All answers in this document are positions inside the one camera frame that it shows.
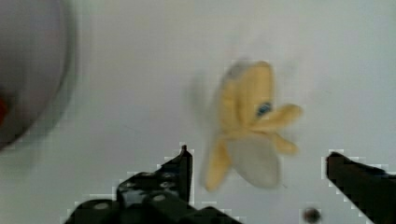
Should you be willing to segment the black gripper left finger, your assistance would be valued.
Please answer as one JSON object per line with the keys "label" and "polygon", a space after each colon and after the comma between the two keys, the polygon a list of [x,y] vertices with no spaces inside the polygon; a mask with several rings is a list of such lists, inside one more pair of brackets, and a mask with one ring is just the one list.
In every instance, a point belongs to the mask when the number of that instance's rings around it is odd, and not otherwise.
{"label": "black gripper left finger", "polygon": [[79,204],[64,224],[242,224],[213,206],[190,205],[193,157],[186,146],[154,172],[121,182],[116,198]]}

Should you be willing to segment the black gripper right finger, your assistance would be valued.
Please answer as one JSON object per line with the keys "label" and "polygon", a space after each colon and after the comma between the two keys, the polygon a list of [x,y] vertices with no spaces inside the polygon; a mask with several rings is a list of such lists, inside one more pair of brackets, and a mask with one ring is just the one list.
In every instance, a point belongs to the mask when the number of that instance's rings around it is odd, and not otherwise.
{"label": "black gripper right finger", "polygon": [[396,223],[395,175],[332,152],[326,176],[374,224]]}

